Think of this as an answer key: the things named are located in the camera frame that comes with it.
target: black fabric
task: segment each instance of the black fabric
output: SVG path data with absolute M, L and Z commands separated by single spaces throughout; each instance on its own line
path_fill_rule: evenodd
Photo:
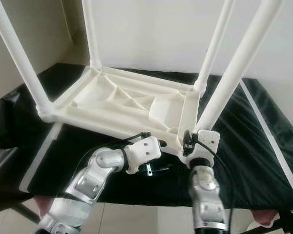
M 33 150 L 24 150 L 22 153 L 30 156 Z M 0 211 L 32 198 L 32 194 L 18 190 L 18 181 L 26 165 L 28 158 L 20 155 L 20 149 L 0 149 Z
M 54 100 L 79 78 L 83 69 L 83 66 L 78 65 L 56 64 L 40 74 L 39 78 L 50 99 Z M 197 78 L 197 74 L 131 71 L 188 84 L 193 84 Z M 210 77 L 206 94 L 200 100 L 199 116 L 219 79 L 218 76 Z M 255 102 L 263 111 L 272 134 L 293 170 L 293 127 L 256 80 L 244 81 L 251 94 L 255 94 Z M 19 193 L 17 187 L 20 179 L 51 127 L 52 124 L 43 123 L 37 116 L 35 104 L 24 85 L 0 100 L 0 148 L 18 148 L 17 153 L 13 154 L 13 160 L 17 163 L 11 163 L 0 176 L 0 183 L 11 189 L 0 190 L 0 195 Z M 240 86 L 226 105 L 214 130 L 221 134 L 218 155 L 234 178 L 234 184 L 231 185 L 222 165 L 215 159 L 215 176 L 221 186 L 221 198 L 225 206 L 230 206 L 234 187 L 236 208 L 293 209 L 293 191 Z M 79 168 L 90 157 L 83 157 L 83 154 L 113 140 L 109 136 L 64 125 L 28 188 L 31 195 L 60 195 L 81 158 Z M 190 206 L 189 170 L 186 166 L 177 157 L 168 154 L 151 162 L 151 166 L 156 171 L 155 176 L 146 176 L 145 170 L 135 175 L 127 175 L 125 172 L 113 174 L 99 201 Z
M 195 234 L 224 234 L 223 230 L 214 228 L 197 228 L 194 229 Z
M 36 231 L 36 234 L 50 234 L 50 232 L 47 232 L 44 229 L 40 229 L 40 230 Z

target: white 3d printed part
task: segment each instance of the white 3d printed part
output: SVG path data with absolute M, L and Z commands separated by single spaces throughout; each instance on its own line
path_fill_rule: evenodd
M 50 102 L 0 1 L 0 34 L 46 122 L 78 126 L 117 138 L 151 132 L 180 158 L 185 130 L 210 130 L 249 67 L 283 0 L 262 0 L 211 101 L 197 121 L 199 98 L 217 55 L 234 0 L 225 0 L 195 86 L 104 67 L 95 36 L 93 1 L 82 0 L 90 67 L 54 103 Z

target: white pipe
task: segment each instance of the white pipe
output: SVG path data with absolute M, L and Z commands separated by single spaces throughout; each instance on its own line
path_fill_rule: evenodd
M 53 105 L 48 99 L 38 77 L 31 66 L 29 59 L 18 39 L 13 26 L 0 1 L 0 35 L 10 52 L 10 55 L 19 70 L 31 96 L 33 97 L 39 115 L 43 117 L 51 116 Z
M 94 15 L 91 0 L 83 0 L 84 23 L 86 26 L 88 47 L 90 54 L 90 67 L 101 71 L 102 64 L 99 56 L 99 48 L 95 34 Z
M 206 91 L 207 80 L 216 59 L 221 41 L 224 37 L 234 3 L 235 0 L 225 0 L 223 8 L 220 12 L 218 22 L 216 24 L 214 34 L 210 40 L 209 48 L 202 64 L 199 77 L 194 83 L 193 89 L 200 92 L 200 98 L 204 95 Z
M 261 42 L 280 11 L 282 2 L 283 0 L 262 0 L 228 68 L 195 126 L 194 133 L 200 129 L 212 129 L 255 57 Z

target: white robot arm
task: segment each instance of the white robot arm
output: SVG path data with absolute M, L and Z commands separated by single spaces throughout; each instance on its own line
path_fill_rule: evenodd
M 212 169 L 213 154 L 210 152 L 216 153 L 219 138 L 217 132 L 200 130 L 191 136 L 187 131 L 183 139 L 186 165 L 191 169 L 189 192 L 193 202 L 194 229 L 198 234 L 222 234 L 228 229 L 224 206 L 219 197 L 219 185 Z M 134 174 L 140 165 L 160 156 L 160 144 L 154 136 L 143 138 L 123 149 L 97 149 L 88 166 L 79 171 L 68 185 L 65 190 L 68 196 L 54 200 L 36 233 L 78 234 L 111 173 L 126 170 L 128 174 Z
M 66 198 L 56 198 L 50 211 L 42 218 L 36 233 L 78 234 L 93 204 L 99 198 L 111 173 L 126 170 L 134 174 L 138 167 L 161 156 L 157 138 L 149 136 L 123 149 L 102 147 L 91 156 L 68 185 Z

